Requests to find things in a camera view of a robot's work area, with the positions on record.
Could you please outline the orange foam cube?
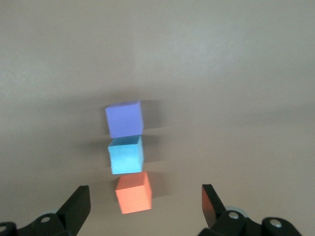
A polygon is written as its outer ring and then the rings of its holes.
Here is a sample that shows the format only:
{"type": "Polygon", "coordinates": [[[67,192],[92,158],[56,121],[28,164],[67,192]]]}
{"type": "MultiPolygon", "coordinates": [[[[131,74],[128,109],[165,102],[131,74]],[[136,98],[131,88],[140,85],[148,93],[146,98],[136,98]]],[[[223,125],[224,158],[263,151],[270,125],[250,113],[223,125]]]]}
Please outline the orange foam cube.
{"type": "Polygon", "coordinates": [[[115,193],[122,214],[152,208],[152,189],[147,172],[121,176],[115,193]]]}

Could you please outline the brown table cover cloth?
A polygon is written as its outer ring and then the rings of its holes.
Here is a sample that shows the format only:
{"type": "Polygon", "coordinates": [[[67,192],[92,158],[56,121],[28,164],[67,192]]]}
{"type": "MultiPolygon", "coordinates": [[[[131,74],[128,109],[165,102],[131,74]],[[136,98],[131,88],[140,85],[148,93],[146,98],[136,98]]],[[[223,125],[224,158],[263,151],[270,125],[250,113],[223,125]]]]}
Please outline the brown table cover cloth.
{"type": "Polygon", "coordinates": [[[0,221],[196,236],[201,186],[315,236],[315,0],[0,0],[0,221]],[[121,214],[105,107],[141,100],[151,210],[121,214]]]}

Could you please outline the light blue foam cube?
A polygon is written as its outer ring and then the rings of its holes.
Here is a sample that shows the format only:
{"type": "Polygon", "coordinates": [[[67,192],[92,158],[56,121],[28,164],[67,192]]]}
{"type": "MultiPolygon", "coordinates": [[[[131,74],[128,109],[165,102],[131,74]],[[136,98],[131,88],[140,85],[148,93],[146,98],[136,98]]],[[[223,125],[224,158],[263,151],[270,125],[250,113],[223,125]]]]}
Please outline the light blue foam cube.
{"type": "Polygon", "coordinates": [[[113,175],[142,172],[144,153],[141,135],[114,138],[108,152],[113,175]]]}

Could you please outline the purple foam cube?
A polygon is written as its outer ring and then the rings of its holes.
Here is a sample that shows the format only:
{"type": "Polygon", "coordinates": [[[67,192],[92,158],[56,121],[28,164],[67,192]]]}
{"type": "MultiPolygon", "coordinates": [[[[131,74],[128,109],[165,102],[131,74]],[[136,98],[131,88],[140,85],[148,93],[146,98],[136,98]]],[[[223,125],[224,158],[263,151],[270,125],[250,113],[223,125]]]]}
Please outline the purple foam cube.
{"type": "Polygon", "coordinates": [[[105,114],[112,139],[143,134],[140,100],[111,104],[105,108],[105,114]]]}

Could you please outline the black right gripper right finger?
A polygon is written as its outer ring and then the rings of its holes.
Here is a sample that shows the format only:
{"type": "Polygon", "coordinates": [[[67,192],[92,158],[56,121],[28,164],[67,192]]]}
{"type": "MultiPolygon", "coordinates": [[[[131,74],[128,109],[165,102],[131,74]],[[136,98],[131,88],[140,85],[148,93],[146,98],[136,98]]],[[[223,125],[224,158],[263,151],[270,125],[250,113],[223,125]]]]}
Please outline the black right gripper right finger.
{"type": "Polygon", "coordinates": [[[227,210],[211,184],[202,185],[202,211],[208,225],[198,236],[302,236],[287,220],[266,217],[261,224],[227,210]]]}

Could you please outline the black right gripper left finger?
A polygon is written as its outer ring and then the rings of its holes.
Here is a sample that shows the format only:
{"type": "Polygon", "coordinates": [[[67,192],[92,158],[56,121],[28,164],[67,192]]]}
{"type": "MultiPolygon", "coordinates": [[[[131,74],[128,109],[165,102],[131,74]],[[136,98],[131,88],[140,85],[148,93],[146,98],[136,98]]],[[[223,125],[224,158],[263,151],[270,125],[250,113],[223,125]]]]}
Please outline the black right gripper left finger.
{"type": "Polygon", "coordinates": [[[44,214],[20,229],[14,222],[0,222],[0,236],[77,236],[90,211],[90,189],[79,186],[56,213],[44,214]]]}

